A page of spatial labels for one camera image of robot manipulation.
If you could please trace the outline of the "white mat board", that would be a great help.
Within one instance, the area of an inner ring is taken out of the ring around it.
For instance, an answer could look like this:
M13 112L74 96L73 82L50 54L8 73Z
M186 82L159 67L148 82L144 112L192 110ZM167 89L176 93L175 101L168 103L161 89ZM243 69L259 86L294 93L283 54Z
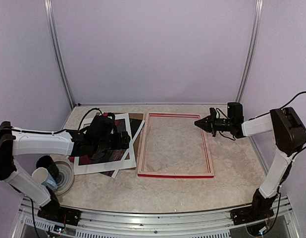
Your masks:
M93 154L73 158L74 174L92 174L136 167L128 113L84 119L80 129L94 144Z

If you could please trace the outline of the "red wooden picture frame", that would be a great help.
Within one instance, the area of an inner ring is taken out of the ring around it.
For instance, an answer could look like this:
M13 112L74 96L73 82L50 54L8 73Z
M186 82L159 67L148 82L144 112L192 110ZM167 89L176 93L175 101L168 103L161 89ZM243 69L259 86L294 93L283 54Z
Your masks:
M147 178L210 179L211 153L199 114L147 113L138 158L138 176Z

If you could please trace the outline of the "brown backing board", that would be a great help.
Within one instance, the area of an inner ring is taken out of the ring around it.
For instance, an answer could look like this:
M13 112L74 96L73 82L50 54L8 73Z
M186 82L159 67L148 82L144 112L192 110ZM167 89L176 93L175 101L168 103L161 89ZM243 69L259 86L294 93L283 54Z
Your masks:
M133 142L136 160L137 160L138 149L139 149L139 144L140 144L140 134L141 134L140 125L142 123L143 118L144 118L144 114L140 114L140 113L129 114L132 138L134 139L135 135L137 135L135 142Z

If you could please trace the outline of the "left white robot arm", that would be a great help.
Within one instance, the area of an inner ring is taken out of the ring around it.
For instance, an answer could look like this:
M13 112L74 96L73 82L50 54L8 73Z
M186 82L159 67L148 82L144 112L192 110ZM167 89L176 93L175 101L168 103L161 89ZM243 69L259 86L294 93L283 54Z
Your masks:
M30 131L4 121L0 125L0 180L44 207L44 212L57 221L64 210L52 201L52 190L36 182L15 157L34 154L92 157L100 150L128 149L130 142L128 132L118 131L113 114L96 115L85 128L60 131Z

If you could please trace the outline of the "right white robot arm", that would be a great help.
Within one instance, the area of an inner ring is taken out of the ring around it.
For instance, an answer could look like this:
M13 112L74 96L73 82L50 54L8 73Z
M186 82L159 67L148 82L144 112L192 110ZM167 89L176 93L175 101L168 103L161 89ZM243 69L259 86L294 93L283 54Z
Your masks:
M271 109L264 115L244 120L243 105L237 102L227 104L227 115L220 117L220 110L209 109L210 115L194 122L194 125L216 136L217 132L229 132L234 138L251 137L272 131L276 152L265 181L258 189L264 199L272 198L286 179L295 156L306 144L306 127L292 107Z

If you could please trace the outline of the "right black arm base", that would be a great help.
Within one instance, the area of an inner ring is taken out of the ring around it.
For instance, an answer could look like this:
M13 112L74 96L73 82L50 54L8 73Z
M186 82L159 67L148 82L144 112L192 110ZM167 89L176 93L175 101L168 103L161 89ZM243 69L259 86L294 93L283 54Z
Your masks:
M234 225L258 221L268 218L268 216L272 217L274 215L272 205L276 198L277 195L271 198L264 198L259 189L257 189L250 206L233 209L230 212Z

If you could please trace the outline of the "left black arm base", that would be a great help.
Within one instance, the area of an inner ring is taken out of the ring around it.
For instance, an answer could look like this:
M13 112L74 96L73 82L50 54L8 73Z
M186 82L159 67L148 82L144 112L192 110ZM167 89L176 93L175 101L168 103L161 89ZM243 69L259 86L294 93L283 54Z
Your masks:
M81 213L78 209L60 206L58 202L51 200L47 205L39 208L38 217L64 225L78 226Z

